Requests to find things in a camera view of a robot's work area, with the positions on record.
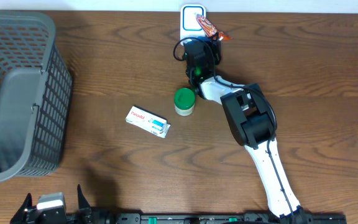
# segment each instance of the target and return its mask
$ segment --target green lid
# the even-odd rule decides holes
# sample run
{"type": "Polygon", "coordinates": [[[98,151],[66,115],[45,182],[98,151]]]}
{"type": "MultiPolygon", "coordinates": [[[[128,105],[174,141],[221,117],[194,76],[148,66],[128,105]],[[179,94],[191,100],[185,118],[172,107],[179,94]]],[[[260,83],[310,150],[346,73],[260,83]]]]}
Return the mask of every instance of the green lid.
{"type": "Polygon", "coordinates": [[[175,93],[175,105],[181,110],[190,109],[196,102],[196,95],[189,88],[181,88],[175,93]]]}

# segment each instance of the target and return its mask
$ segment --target wood grain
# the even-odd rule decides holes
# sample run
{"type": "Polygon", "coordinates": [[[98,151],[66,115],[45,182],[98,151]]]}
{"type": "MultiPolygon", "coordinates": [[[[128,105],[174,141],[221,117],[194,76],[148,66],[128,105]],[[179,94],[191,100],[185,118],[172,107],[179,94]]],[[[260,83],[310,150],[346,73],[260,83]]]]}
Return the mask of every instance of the wood grain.
{"type": "MultiPolygon", "coordinates": [[[[255,165],[231,136],[224,112],[198,98],[189,117],[173,109],[187,86],[172,57],[179,13],[45,12],[74,76],[65,157],[56,173],[0,183],[0,223],[26,193],[64,192],[90,204],[145,213],[266,210],[255,165]],[[132,105],[172,124],[166,139],[127,124],[132,105]]],[[[312,212],[358,223],[358,15],[210,13],[234,40],[219,69],[257,82],[278,118],[278,147],[292,189],[312,212]]]]}

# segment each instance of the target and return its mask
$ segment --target small packet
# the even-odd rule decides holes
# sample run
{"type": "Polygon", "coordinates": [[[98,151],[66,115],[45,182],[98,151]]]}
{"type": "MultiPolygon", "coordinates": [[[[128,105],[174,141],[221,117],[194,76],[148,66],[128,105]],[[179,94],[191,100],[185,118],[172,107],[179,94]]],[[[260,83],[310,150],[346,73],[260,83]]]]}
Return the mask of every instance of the small packet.
{"type": "Polygon", "coordinates": [[[213,37],[214,35],[216,35],[216,33],[218,33],[219,40],[231,40],[232,39],[230,36],[224,34],[223,32],[218,31],[217,28],[207,18],[205,18],[205,16],[203,16],[201,14],[197,14],[196,20],[197,20],[198,24],[201,26],[201,28],[203,28],[205,34],[208,37],[213,37]]]}
{"type": "Polygon", "coordinates": [[[136,106],[131,108],[125,120],[161,138],[165,138],[171,126],[171,124],[167,123],[166,119],[146,112],[136,106]]]}

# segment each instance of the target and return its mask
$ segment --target small jar with green lid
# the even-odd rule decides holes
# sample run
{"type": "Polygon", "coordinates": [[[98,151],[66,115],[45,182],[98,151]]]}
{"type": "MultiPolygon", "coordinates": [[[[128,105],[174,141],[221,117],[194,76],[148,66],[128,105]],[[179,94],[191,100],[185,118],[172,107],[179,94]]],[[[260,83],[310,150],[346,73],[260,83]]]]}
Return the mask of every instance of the small jar with green lid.
{"type": "Polygon", "coordinates": [[[175,111],[182,116],[188,116],[194,111],[196,95],[189,88],[181,88],[175,93],[175,111]]]}

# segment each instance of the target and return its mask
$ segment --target red candy wrapper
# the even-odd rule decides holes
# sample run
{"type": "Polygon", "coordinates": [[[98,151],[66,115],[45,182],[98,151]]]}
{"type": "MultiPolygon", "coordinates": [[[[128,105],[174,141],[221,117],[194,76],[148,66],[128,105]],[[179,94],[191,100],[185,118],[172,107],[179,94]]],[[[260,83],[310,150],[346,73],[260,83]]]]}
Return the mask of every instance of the red candy wrapper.
{"type": "Polygon", "coordinates": [[[217,28],[207,19],[205,16],[201,14],[196,15],[196,19],[198,24],[203,28],[204,32],[208,37],[212,37],[218,33],[219,40],[231,40],[232,38],[223,32],[219,32],[217,28]]]}

